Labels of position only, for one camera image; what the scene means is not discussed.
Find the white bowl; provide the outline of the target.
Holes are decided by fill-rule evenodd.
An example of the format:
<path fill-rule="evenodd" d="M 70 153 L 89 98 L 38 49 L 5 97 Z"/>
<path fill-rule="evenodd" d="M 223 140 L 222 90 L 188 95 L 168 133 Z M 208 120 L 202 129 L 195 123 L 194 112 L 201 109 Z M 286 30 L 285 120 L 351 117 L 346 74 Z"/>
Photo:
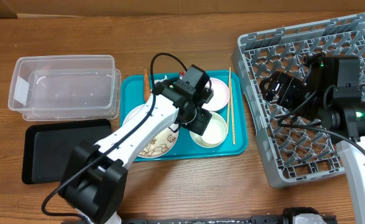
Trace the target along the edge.
<path fill-rule="evenodd" d="M 219 146 L 227 137 L 227 125 L 224 118 L 215 112 L 210 112 L 212 117 L 202 136 L 190 131 L 193 141 L 205 148 Z"/>

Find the pink bowl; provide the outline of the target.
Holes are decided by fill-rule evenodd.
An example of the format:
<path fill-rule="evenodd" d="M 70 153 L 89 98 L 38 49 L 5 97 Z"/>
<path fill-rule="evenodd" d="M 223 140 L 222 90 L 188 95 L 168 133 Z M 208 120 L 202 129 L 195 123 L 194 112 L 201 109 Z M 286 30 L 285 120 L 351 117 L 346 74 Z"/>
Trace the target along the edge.
<path fill-rule="evenodd" d="M 208 103 L 202 108 L 208 111 L 219 111 L 223 109 L 229 102 L 229 88 L 222 80 L 218 78 L 210 78 L 213 96 Z"/>

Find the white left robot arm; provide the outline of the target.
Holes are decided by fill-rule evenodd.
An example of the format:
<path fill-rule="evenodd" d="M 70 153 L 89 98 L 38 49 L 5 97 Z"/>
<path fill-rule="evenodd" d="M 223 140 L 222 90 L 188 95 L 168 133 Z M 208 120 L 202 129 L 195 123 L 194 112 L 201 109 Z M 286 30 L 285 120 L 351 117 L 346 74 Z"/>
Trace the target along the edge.
<path fill-rule="evenodd" d="M 182 78 L 158 82 L 146 104 L 111 135 L 79 143 L 67 163 L 59 191 L 86 223 L 106 223 L 124 196 L 128 169 L 163 130 L 174 123 L 202 135 L 211 119 L 210 77 L 191 65 Z"/>

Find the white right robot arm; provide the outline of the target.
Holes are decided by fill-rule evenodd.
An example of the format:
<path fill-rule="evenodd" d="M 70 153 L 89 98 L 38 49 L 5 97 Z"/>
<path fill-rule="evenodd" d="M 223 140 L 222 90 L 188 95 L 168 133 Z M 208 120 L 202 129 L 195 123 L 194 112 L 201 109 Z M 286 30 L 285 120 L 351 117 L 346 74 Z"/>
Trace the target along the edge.
<path fill-rule="evenodd" d="M 260 83 L 266 101 L 288 109 L 277 122 L 283 128 L 298 129 L 294 118 L 318 119 L 307 129 L 326 133 L 336 144 L 346 169 L 356 223 L 365 223 L 365 101 L 359 83 L 360 59 L 354 55 L 306 56 L 306 79 L 299 80 L 276 71 Z"/>

